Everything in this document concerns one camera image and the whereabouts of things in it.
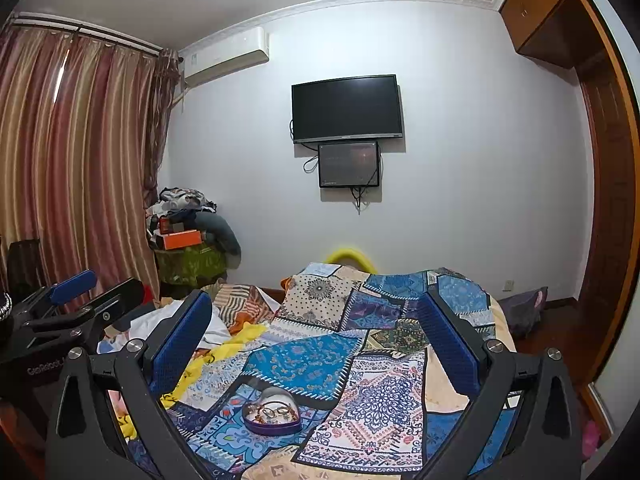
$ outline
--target blue gripper pad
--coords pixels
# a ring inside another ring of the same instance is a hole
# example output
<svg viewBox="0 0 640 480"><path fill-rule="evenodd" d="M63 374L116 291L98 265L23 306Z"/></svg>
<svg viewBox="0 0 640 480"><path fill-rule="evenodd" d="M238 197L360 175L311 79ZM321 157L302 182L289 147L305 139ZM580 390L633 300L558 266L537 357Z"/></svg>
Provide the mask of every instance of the blue gripper pad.
<svg viewBox="0 0 640 480"><path fill-rule="evenodd" d="M453 388L460 395L477 397L478 362L427 292L418 298L417 317Z"/></svg>
<svg viewBox="0 0 640 480"><path fill-rule="evenodd" d="M180 313L182 313L180 321L165 338L158 351L155 352L151 364L151 375L148 379L148 384L149 391L155 398L174 390L211 321L211 298L209 295L199 291L198 297L193 300L191 294L184 300L185 312L181 307L172 317L163 319L154 330L156 332L158 329L165 328L165 322L175 323L174 318L176 316L180 317ZM147 339L148 343L153 340L153 336L154 333L152 332Z"/></svg>
<svg viewBox="0 0 640 480"><path fill-rule="evenodd" d="M64 305L80 294L88 292L98 283L98 278L92 270L83 270L72 278L54 286L49 295L49 301L54 305Z"/></svg>

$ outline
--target black screen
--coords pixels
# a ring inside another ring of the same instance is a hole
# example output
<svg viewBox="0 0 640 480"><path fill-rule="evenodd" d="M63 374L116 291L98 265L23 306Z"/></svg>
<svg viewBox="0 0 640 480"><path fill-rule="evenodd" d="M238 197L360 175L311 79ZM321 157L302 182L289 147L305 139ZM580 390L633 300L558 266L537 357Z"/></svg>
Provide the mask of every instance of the black screen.
<svg viewBox="0 0 640 480"><path fill-rule="evenodd" d="M377 142L336 142L318 145L320 187L380 185Z"/></svg>
<svg viewBox="0 0 640 480"><path fill-rule="evenodd" d="M395 75L293 85L291 101L294 142L402 136Z"/></svg>

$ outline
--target striped curtain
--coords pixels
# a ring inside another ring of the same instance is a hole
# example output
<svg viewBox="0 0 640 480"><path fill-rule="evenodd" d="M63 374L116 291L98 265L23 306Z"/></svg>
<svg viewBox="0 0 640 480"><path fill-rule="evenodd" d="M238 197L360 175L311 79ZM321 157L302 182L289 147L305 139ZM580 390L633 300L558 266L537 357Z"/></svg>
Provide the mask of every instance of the striped curtain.
<svg viewBox="0 0 640 480"><path fill-rule="evenodd" d="M133 276L158 296L143 205L155 64L66 32L9 27L0 38L2 250L39 238L49 283L93 269L95 294Z"/></svg>

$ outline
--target electrical cord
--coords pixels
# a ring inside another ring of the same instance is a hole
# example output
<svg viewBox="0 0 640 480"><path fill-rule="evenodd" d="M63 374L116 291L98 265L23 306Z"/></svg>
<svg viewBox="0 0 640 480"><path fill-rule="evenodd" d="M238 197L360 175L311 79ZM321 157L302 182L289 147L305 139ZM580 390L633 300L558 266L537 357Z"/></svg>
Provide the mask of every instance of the electrical cord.
<svg viewBox="0 0 640 480"><path fill-rule="evenodd" d="M383 169L382 153L378 153L378 167L373 171L373 173L369 177L369 180L367 180L367 183L364 186L351 186L349 188L349 191L351 191L351 196L353 196L353 200L355 201L355 206L356 206L356 209L358 211L358 215L361 212L362 197L367 192L367 188L369 187L369 184L371 184L371 181L376 176L377 172L380 172L380 178L378 179L378 185L380 185L380 180L382 179L382 169Z"/></svg>
<svg viewBox="0 0 640 480"><path fill-rule="evenodd" d="M314 160L316 163L315 163L315 164L314 164L314 165L313 165L313 166L308 170L308 169L306 168L306 165L307 165L308 163L310 163L311 161L313 161L313 160ZM316 170L316 168L318 167L318 161L319 161L318 156L317 156L317 155L314 155L314 156L312 156L308 161L306 161L306 162L302 165L302 169L303 169L303 170L305 170L305 173L306 173L306 174L313 173L313 172Z"/></svg>
<svg viewBox="0 0 640 480"><path fill-rule="evenodd" d="M289 135L291 136L291 140L293 140L293 119L289 121ZM318 167L318 161L319 161L318 151L319 150L317 148L314 148L313 146L309 146L308 144L305 144L304 142L300 142L300 144L302 144L306 149L311 150L312 152L316 152L314 156L312 156L309 160L307 160L302 165L302 169L305 171L306 174L313 173ZM311 168L307 168L306 165L313 161L315 161L316 163Z"/></svg>

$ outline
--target blanket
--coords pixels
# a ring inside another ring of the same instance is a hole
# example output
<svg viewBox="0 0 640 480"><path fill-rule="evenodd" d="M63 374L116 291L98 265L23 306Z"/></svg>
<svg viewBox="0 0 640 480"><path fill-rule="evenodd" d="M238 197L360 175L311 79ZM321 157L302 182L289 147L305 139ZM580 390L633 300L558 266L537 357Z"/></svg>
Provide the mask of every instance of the blanket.
<svg viewBox="0 0 640 480"><path fill-rule="evenodd" d="M498 338L514 351L498 303L449 269L382 276L311 264L287 281L268 328L231 357L202 364L198 380L172 398L169 416L212 478L414 474L446 441L468 403L415 319L416 300L432 283L482 337ZM229 307L231 297L225 293L217 303ZM293 395L299 432L262 436L245 427L242 406L268 386ZM472 472L495 459L519 400L517 392L506 399ZM129 447L136 462L154 472L143 443L132 439Z"/></svg>

